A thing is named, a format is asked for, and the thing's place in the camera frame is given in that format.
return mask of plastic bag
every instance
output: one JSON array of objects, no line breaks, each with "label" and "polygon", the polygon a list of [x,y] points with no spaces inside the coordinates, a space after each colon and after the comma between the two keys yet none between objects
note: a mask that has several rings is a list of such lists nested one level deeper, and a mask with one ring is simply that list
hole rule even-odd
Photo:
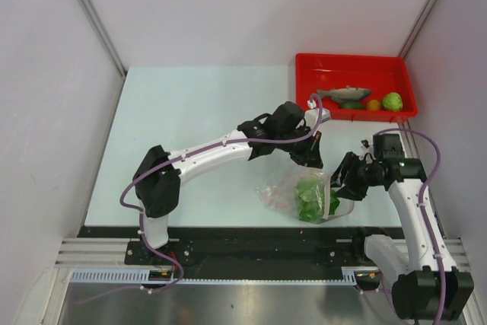
[{"label": "plastic bag", "polygon": [[338,199],[331,174],[293,165],[279,169],[257,188],[263,204],[301,221],[319,224],[352,212],[353,201]]}]

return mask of red tray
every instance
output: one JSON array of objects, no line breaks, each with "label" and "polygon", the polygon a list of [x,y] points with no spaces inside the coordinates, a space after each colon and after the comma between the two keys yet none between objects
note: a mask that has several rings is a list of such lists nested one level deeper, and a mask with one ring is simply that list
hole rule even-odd
[{"label": "red tray", "polygon": [[400,57],[296,55],[296,101],[304,110],[308,109],[307,101],[317,89],[346,88],[347,85],[372,90],[372,94],[361,101],[364,105],[371,99],[382,100],[395,91],[403,99],[403,109],[399,112],[341,110],[337,103],[324,98],[323,106],[331,112],[332,119],[404,123],[418,114],[406,64]]}]

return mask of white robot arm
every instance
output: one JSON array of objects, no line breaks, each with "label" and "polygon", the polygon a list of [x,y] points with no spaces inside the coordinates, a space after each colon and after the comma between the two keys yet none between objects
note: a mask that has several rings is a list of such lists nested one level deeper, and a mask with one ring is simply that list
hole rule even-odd
[{"label": "white robot arm", "polygon": [[362,158],[347,153],[332,175],[332,186],[340,188],[338,197],[362,200],[368,187],[383,186],[396,206],[408,255],[385,235],[366,237],[364,252],[392,285],[398,317],[439,320],[438,314],[442,320],[456,320],[473,291],[473,280],[469,273],[457,270],[444,244],[428,188],[422,189],[425,181],[421,161],[406,158],[399,135],[386,133],[374,136],[373,146]]},{"label": "white robot arm", "polygon": [[[181,159],[135,185],[136,195],[144,209],[148,243],[153,248],[159,248],[168,242],[168,214],[178,204],[180,188],[207,171],[224,164],[268,155],[275,149],[288,152],[296,164],[322,168],[320,132],[316,131],[299,142],[287,143],[310,135],[310,126],[317,126],[319,110],[314,102],[309,102],[309,105],[311,109],[304,112],[297,104],[286,102],[272,115],[265,113],[241,123],[222,138],[194,148],[169,152],[165,152],[161,146],[151,148],[135,173],[134,180],[163,161],[176,157]],[[322,110],[320,123],[329,119],[329,111]]]}]

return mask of cable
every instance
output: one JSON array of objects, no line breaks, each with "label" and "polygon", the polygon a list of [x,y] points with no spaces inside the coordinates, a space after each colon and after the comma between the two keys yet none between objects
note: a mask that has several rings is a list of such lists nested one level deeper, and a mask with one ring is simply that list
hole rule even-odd
[{"label": "cable", "polygon": [[438,272],[440,274],[440,301],[438,303],[438,310],[436,312],[436,315],[434,316],[434,325],[439,325],[441,321],[441,315],[443,314],[443,309],[444,309],[444,303],[446,299],[446,294],[447,294],[447,279],[446,279],[446,274],[444,271],[444,265],[443,265],[443,260],[441,259],[441,252],[440,252],[440,247],[438,246],[438,242],[436,241],[436,237],[433,232],[433,226],[431,225],[431,222],[429,221],[428,218],[428,213],[426,212],[426,208],[423,202],[423,196],[425,194],[426,187],[429,186],[429,183],[431,180],[434,178],[436,172],[438,171],[438,168],[440,167],[441,163],[441,153],[440,153],[440,148],[436,144],[436,142],[433,141],[430,137],[425,135],[422,132],[418,132],[412,129],[401,129],[401,128],[396,128],[396,129],[384,129],[382,131],[379,131],[375,135],[380,135],[385,132],[391,132],[391,131],[403,131],[403,132],[409,132],[412,133],[413,135],[418,135],[427,140],[434,148],[436,151],[436,163],[434,163],[433,170],[429,174],[428,178],[426,178],[425,182],[421,185],[421,188],[419,189],[419,208],[421,209],[421,214],[423,217],[423,220],[425,221],[426,229],[428,230],[428,235],[431,240],[431,244],[433,245],[433,251],[436,256],[436,261],[438,263]]},{"label": "cable", "polygon": [[[285,145],[285,144],[294,144],[295,142],[299,142],[299,141],[303,141],[305,139],[308,139],[310,138],[311,136],[313,136],[315,134],[315,132],[318,130],[318,127],[320,127],[320,123],[321,123],[321,117],[323,116],[323,104],[321,102],[321,98],[318,94],[314,93],[310,96],[310,100],[315,100],[318,104],[318,107],[320,108],[319,111],[318,111],[318,118],[317,118],[317,122],[316,124],[314,125],[314,127],[311,129],[311,131],[309,131],[308,134],[304,135],[304,136],[301,136],[301,137],[297,137],[295,139],[286,139],[286,140],[271,140],[271,139],[231,139],[231,140],[227,140],[225,141],[224,139],[221,140],[220,142],[215,142],[213,144],[210,144],[210,145],[207,145],[207,146],[203,146],[202,148],[198,148],[196,150],[193,150],[193,151],[190,151],[188,153],[186,153],[186,158],[190,158],[192,156],[195,156],[195,155],[198,155],[198,154],[201,154],[205,151],[208,151],[208,150],[211,150],[213,148],[217,148],[217,147],[220,147],[220,146],[226,146],[226,145],[231,145],[231,144],[239,144],[239,143],[243,143],[243,142],[259,142],[259,143],[265,143],[265,144],[278,144],[278,145]],[[178,161],[181,161],[183,160],[183,156],[180,155],[180,156],[177,156],[175,158],[172,158],[172,159],[169,159],[163,163],[160,163],[158,165],[156,165],[155,167],[147,170],[146,172],[142,173],[141,175],[139,175],[137,178],[135,178],[122,192],[122,195],[120,196],[120,200],[119,200],[119,203],[120,205],[122,205],[123,207],[126,207],[127,209],[135,209],[138,211],[138,213],[140,214],[140,217],[139,217],[139,225],[140,225],[140,235],[141,235],[141,239],[142,241],[144,242],[144,245],[152,252],[154,253],[155,255],[157,256],[160,256],[161,258],[165,259],[165,260],[168,260],[170,261],[172,264],[174,264],[175,266],[177,266],[177,268],[180,270],[180,275],[177,279],[175,279],[174,281],[172,281],[171,283],[168,283],[167,285],[165,285],[164,287],[162,288],[159,288],[157,290],[149,290],[148,293],[153,293],[153,292],[162,292],[162,291],[165,291],[173,286],[175,286],[181,279],[183,279],[184,277],[184,269],[183,269],[183,266],[181,266],[181,264],[173,259],[172,257],[170,256],[167,256],[167,255],[164,255],[162,253],[160,253],[159,251],[157,251],[156,249],[154,249],[147,241],[147,237],[145,236],[145,233],[144,233],[144,214],[145,214],[145,211],[142,207],[140,206],[135,206],[135,205],[131,205],[129,203],[126,203],[125,202],[125,197],[127,196],[127,194],[130,192],[130,190],[136,186],[137,184],[139,184],[141,181],[143,181],[146,177],[148,177],[149,175],[155,173],[156,171],[166,167],[167,165],[169,164],[173,164],[173,163],[176,163]],[[100,295],[96,295],[94,297],[91,297],[91,298],[87,298],[85,300],[82,300],[82,301],[77,301],[76,303],[77,304],[84,304],[86,302],[89,302],[89,301],[92,301],[92,300],[95,300],[95,299],[98,299],[98,298],[102,298],[106,295],[111,295],[112,293],[115,293],[115,292],[119,292],[119,291],[123,291],[125,289],[134,289],[134,288],[140,288],[140,287],[135,287],[135,286],[125,286],[125,287],[122,287],[122,288],[116,288],[112,291],[108,291],[108,292],[104,292]]]}]

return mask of toy fish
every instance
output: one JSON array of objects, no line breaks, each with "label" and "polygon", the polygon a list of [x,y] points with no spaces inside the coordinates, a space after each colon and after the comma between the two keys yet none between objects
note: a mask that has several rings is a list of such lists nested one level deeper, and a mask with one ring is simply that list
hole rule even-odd
[{"label": "toy fish", "polygon": [[330,89],[329,91],[322,91],[321,89],[318,89],[317,92],[322,99],[329,97],[338,104],[345,102],[359,102],[372,94],[370,89],[352,88],[349,86],[342,89]]}]

